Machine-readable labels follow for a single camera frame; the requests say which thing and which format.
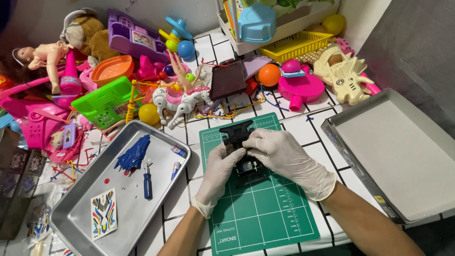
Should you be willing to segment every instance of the sticker sheet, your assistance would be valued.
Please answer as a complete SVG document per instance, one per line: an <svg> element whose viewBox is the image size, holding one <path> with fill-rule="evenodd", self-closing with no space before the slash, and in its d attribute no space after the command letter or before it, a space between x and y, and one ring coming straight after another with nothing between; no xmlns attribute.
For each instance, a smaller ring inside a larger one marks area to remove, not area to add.
<svg viewBox="0 0 455 256"><path fill-rule="evenodd" d="M91 240L95 241L117 229L115 188L91 199Z"/></svg>

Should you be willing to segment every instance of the green cutting mat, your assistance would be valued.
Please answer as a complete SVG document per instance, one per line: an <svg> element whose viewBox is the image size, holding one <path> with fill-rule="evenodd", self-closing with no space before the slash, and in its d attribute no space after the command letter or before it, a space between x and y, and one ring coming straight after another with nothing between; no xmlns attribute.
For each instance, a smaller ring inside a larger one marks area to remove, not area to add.
<svg viewBox="0 0 455 256"><path fill-rule="evenodd" d="M252 120L250 127L255 129L281 130L275 113ZM225 135L219 129L233 124L199 132L204 172L208 153ZM209 219L213 255L236 255L320 237L302 188L269 169L265 174L270 180L239 189L235 188L237 176L231 174L226 193Z"/></svg>

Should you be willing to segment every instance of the gray fabric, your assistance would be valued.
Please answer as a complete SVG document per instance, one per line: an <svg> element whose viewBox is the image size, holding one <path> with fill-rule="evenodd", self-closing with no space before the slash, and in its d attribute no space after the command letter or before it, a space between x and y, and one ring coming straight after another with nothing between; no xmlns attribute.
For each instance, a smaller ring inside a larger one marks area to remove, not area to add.
<svg viewBox="0 0 455 256"><path fill-rule="evenodd" d="M358 54L378 87L399 92L453 138L454 29L454 0L393 0Z"/></svg>

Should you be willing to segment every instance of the hand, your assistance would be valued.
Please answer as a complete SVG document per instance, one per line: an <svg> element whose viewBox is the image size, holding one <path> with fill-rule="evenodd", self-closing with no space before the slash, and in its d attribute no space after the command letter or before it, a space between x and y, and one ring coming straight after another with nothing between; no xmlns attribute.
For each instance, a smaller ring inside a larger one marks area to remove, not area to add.
<svg viewBox="0 0 455 256"><path fill-rule="evenodd" d="M239 148L231 154L228 154L228 151L232 151L232 145L224 146L223 143L210 151L201 187L196 196L191 198L191 205L206 219L210 218L218 199L224 195L225 184L233 167L246 153L244 148Z"/></svg>
<svg viewBox="0 0 455 256"><path fill-rule="evenodd" d="M309 157L288 131L258 128L242 145L252 148L248 155L300 185L315 201L327 198L335 188L336 175Z"/></svg>

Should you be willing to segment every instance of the cream toy dinosaur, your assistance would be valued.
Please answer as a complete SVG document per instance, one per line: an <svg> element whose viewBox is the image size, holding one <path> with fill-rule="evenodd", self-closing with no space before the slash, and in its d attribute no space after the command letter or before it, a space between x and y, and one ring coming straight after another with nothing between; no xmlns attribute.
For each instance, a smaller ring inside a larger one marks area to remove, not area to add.
<svg viewBox="0 0 455 256"><path fill-rule="evenodd" d="M374 83L360 75L367 68L365 60L358 60L357 57L351 59L351 53L345 55L337 44L329 44L297 60L313 64L314 75L333 87L339 103L355 105L369 98L369 95L364 93L371 92L360 84Z"/></svg>

